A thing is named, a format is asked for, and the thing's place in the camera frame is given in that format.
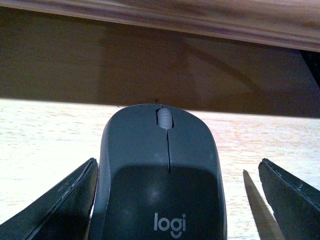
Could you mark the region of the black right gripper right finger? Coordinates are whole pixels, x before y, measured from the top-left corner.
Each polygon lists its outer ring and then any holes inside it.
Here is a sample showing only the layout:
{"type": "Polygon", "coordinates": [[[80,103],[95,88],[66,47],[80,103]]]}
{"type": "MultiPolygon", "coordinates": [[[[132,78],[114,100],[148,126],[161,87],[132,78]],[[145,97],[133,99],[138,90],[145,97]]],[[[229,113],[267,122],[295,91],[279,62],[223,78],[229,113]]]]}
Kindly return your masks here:
{"type": "Polygon", "coordinates": [[[267,158],[258,166],[268,204],[286,240],[320,238],[320,191],[267,158]]]}

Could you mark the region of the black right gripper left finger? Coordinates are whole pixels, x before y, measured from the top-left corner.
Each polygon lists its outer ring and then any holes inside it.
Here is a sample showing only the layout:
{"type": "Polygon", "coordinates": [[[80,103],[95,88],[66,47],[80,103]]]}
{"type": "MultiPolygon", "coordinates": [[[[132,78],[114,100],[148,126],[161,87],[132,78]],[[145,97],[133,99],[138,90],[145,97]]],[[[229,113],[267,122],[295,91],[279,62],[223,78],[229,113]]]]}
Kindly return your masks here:
{"type": "Polygon", "coordinates": [[[2,240],[83,240],[98,178],[90,158],[53,188],[0,225],[2,240]]]}

